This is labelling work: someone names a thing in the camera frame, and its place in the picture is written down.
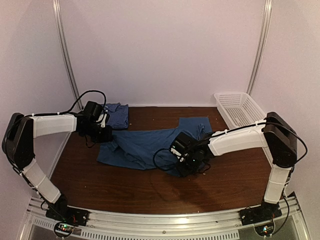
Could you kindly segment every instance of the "brown wooden surface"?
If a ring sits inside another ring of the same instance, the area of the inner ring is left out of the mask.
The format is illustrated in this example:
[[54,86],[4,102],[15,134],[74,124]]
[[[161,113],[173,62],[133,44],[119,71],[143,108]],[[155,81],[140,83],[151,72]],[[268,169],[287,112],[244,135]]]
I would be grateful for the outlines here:
[[[129,130],[175,128],[180,117],[209,117],[213,131],[227,127],[212,107],[131,107]],[[261,202],[271,170],[259,148],[218,156],[206,175],[185,178],[99,163],[98,153],[98,144],[89,149],[82,137],[71,135],[51,179],[69,205],[135,214],[242,208]]]

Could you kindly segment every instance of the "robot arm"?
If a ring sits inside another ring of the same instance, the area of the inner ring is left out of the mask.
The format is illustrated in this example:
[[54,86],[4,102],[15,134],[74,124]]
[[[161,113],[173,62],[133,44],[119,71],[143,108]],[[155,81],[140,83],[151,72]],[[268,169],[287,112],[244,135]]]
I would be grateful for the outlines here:
[[275,112],[255,124],[217,131],[197,141],[181,132],[170,146],[179,161],[176,168],[182,177],[198,170],[203,162],[226,153],[251,148],[263,148],[271,165],[264,198],[257,209],[244,209],[242,224],[254,223],[255,216],[270,219],[278,209],[285,185],[297,162],[297,138],[295,131]]
[[78,132],[82,137],[90,136],[95,143],[109,142],[112,140],[112,129],[105,124],[108,119],[109,115],[103,107],[92,101],[79,113],[12,115],[2,142],[2,150],[13,169],[49,205],[47,217],[61,221],[75,216],[72,219],[76,219],[76,222],[71,224],[81,225],[78,220],[83,222],[83,217],[88,213],[67,206],[67,198],[39,167],[35,159],[33,139],[56,133]]

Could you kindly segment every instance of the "white plastic basket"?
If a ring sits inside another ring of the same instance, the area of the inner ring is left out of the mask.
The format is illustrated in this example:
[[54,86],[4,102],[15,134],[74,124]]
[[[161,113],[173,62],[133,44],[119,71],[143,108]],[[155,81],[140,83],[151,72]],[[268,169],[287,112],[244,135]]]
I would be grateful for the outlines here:
[[221,92],[214,94],[217,108],[229,129],[249,125],[267,115],[245,92]]

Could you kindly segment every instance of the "black cable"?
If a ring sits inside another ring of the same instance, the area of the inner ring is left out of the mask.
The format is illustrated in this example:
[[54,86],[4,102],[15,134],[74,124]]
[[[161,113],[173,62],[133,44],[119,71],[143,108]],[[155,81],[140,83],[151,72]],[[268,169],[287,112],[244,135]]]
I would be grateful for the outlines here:
[[154,166],[155,166],[157,169],[160,169],[161,171],[167,172],[167,171],[170,171],[170,170],[174,169],[174,168],[176,167],[176,165],[174,164],[172,167],[169,167],[169,168],[162,168],[162,167],[160,167],[160,166],[157,165],[157,163],[156,163],[156,155],[157,155],[159,152],[164,151],[164,150],[170,151],[168,148],[160,148],[159,150],[157,150],[157,151],[153,154],[152,161],[153,161]]
[[44,202],[48,205],[48,207],[53,210],[59,217],[61,217],[61,219],[63,221],[67,221],[66,218],[64,216],[62,216],[57,210],[55,210],[55,208],[51,205],[50,202],[48,202],[48,200],[46,200],[41,194],[40,196],[43,198]]
[[68,225],[71,225],[73,227],[73,230],[71,232],[69,232],[68,234],[62,234],[62,233],[57,232],[57,230],[59,229],[58,225],[60,225],[60,224],[68,224],[68,223],[63,222],[63,221],[57,222],[53,227],[53,232],[57,237],[66,239],[67,237],[69,237],[74,232],[75,226],[71,225],[71,224],[68,224]]
[[198,174],[205,174],[206,171],[208,171],[211,168],[211,164],[208,162],[205,162],[205,165],[207,166],[207,168],[203,171],[199,171]]
[[282,225],[275,232],[272,233],[272,236],[275,235],[276,233],[278,233],[282,229],[282,227],[286,224],[286,222],[287,222],[287,220],[289,218],[290,207],[289,207],[289,203],[288,203],[288,200],[286,198],[286,195],[285,195],[285,191],[282,192],[282,195],[283,195],[283,199],[284,199],[284,201],[286,203],[286,206],[288,208],[288,213],[286,214],[285,220],[282,223]]
[[85,138],[85,145],[86,145],[86,147],[88,148],[88,149],[91,149],[91,148],[93,148],[95,145],[96,145],[96,141],[94,141],[93,142],[93,144],[92,145],[88,145],[88,138],[87,138],[87,135],[84,135],[84,138]]
[[80,100],[85,94],[87,94],[87,93],[100,93],[100,94],[102,94],[102,95],[103,95],[103,98],[104,98],[103,109],[105,109],[105,106],[106,106],[106,104],[107,104],[107,97],[106,97],[105,93],[102,92],[102,91],[99,91],[99,90],[88,90],[88,91],[85,91],[84,93],[82,93],[82,94],[75,100],[75,102],[72,104],[72,106],[70,107],[69,110],[63,111],[63,112],[61,112],[60,114],[68,114],[68,113],[70,113],[70,112],[72,111],[72,109],[74,109],[74,107],[75,107],[75,105],[77,104],[77,102],[79,102],[79,100]]
[[47,209],[44,209],[44,208],[43,208],[45,202],[46,202],[46,201],[43,201],[43,202],[41,203],[40,208],[41,208],[41,210],[43,210],[43,211],[48,211],[49,208],[47,208]]

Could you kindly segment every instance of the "metal frame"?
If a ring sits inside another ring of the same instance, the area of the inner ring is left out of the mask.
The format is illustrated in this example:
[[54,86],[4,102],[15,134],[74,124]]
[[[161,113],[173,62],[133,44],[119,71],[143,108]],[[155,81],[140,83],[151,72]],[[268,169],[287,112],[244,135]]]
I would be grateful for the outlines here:
[[[20,230],[20,240],[28,240],[33,225],[52,230],[56,221],[46,218],[41,210],[42,200],[33,197],[27,208],[24,225]],[[290,216],[300,240],[310,240],[304,217],[296,197],[288,198]],[[287,205],[281,200],[280,209],[284,219]],[[127,239],[127,240],[182,240],[214,239],[214,236],[228,236],[226,240],[239,239],[238,230],[252,228],[254,225],[242,226],[239,209],[191,213],[191,214],[126,214],[87,209],[89,213],[86,227],[76,227],[72,236],[88,239]]]
[[272,13],[272,0],[265,0],[262,26],[261,26],[260,38],[259,38],[259,42],[258,42],[258,48],[257,48],[256,55],[255,55],[253,69],[252,69],[251,77],[250,77],[250,82],[249,82],[248,88],[246,90],[246,93],[249,95],[252,94],[253,88],[255,86],[255,82],[257,80],[259,67],[261,65],[263,51],[264,51],[267,36],[268,36],[269,25],[270,25],[270,20],[271,20],[271,13]]
[[[79,95],[78,87],[76,84],[74,71],[72,70],[70,57],[69,57],[67,41],[66,41],[66,36],[65,36],[65,31],[64,31],[64,25],[63,25],[63,21],[62,21],[61,10],[60,10],[60,0],[53,0],[53,11],[54,11],[54,16],[55,16],[56,28],[58,30],[58,36],[59,36],[64,66],[65,66],[65,69],[66,69],[66,72],[67,72],[67,75],[69,78],[69,82],[70,82],[73,96],[75,99],[78,99],[80,95]],[[84,106],[81,102],[81,99],[77,102],[77,107],[79,108],[79,111],[84,108]]]

